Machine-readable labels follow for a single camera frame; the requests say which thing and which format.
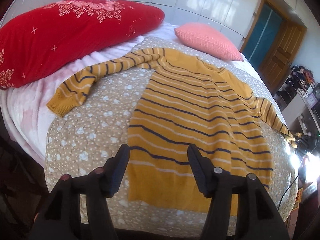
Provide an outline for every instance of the yellow striped sweater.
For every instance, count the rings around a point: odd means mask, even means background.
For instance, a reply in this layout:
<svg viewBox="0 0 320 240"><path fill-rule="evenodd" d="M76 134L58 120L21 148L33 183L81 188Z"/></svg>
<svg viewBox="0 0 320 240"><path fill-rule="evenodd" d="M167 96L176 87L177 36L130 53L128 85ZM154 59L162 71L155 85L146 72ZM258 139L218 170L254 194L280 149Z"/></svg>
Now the yellow striped sweater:
<svg viewBox="0 0 320 240"><path fill-rule="evenodd" d="M194 143L215 166L234 175L255 173L268 188L272 158L259 119L292 136L272 104L225 68L174 49L150 48L89 66L61 84L47 106L64 116L80 106L91 85L137 66L155 69L130 119L129 200L163 208L207 212L188 165ZM236 214L234 198L231 214Z"/></svg>

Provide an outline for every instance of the black cable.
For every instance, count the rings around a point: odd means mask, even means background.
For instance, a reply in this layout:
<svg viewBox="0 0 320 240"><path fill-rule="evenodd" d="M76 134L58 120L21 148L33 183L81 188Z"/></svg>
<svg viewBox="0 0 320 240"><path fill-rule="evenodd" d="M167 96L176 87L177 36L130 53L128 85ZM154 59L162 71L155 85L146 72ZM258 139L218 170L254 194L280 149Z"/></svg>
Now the black cable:
<svg viewBox="0 0 320 240"><path fill-rule="evenodd" d="M317 147L318 144L319 144L319 141L320 141L320 138L318 137L318 138L317 138L316 146L313 148L313 150L311 151L311 153L316 149L316 147ZM299 174L298 174L297 177L294 179L294 181L290 184L290 186L287 188L287 190L283 193L283 195L282 195L282 197L281 197L281 199L280 199L280 202L279 202L278 210L279 210L279 208L280 208L281 201L282 201L284 195L285 195L285 194L287 193L287 191L291 188L291 186L294 184L294 182L297 180L298 177L299 177Z"/></svg>
<svg viewBox="0 0 320 240"><path fill-rule="evenodd" d="M289 190L289 188L291 188L291 186L294 184L294 182L297 180L298 177L299 177L299 175L297 175L297 177L294 179L294 181L290 184L290 186L287 188L287 190L283 193L283 195L282 195L282 197L281 197L281 199L280 199L280 202L279 202L278 210L279 210L279 208L280 208L280 204L281 204L281 201L282 201L284 195L287 193L287 191Z"/></svg>

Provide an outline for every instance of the white sheet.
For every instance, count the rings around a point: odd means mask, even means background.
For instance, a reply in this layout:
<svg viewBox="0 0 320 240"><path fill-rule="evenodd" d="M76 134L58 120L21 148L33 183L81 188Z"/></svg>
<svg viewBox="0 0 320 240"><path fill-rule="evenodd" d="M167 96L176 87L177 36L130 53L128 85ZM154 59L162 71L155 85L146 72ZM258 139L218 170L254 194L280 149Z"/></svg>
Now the white sheet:
<svg viewBox="0 0 320 240"><path fill-rule="evenodd" d="M175 27L169 23L163 23L156 30L143 36L138 36L128 42L105 48L99 52L95 51L82 59L71 62L46 78L20 88L1 91L1 111L10 138L18 142L25 152L41 166L44 166L46 136L52 121L56 117L46 107L46 104L54 95L57 87L74 73L88 65L122 57L147 36L180 43L174 34L173 29ZM258 73L246 59L244 62L229 61L228 63L261 80Z"/></svg>

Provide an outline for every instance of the pillowcase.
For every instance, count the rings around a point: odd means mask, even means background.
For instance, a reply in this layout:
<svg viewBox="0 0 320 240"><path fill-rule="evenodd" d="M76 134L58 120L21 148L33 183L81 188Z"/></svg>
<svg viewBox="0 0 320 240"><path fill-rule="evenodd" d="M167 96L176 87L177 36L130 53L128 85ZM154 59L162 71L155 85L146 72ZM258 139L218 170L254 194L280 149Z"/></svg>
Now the pillowcase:
<svg viewBox="0 0 320 240"><path fill-rule="evenodd" d="M68 62L157 28L161 9L124 0L65 0L0 29L0 85L20 87Z"/></svg>
<svg viewBox="0 0 320 240"><path fill-rule="evenodd" d="M187 23L174 29L186 46L223 60L244 61L236 46L222 33L204 23Z"/></svg>

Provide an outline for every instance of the white flower pattern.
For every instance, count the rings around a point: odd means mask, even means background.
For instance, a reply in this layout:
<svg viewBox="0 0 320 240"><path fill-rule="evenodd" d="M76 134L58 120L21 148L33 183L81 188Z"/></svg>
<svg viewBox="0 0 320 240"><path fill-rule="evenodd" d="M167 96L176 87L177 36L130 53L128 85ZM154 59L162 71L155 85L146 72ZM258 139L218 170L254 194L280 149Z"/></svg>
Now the white flower pattern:
<svg viewBox="0 0 320 240"><path fill-rule="evenodd" d="M69 14L71 11L79 18L86 13L88 16L96 15L99 23L102 23L105 19L115 18L121 21L121 11L124 7L118 1L104 0L104 2L94 3L79 0L65 0L44 6L44 9L51 9L55 6L59 6L59 16Z"/></svg>

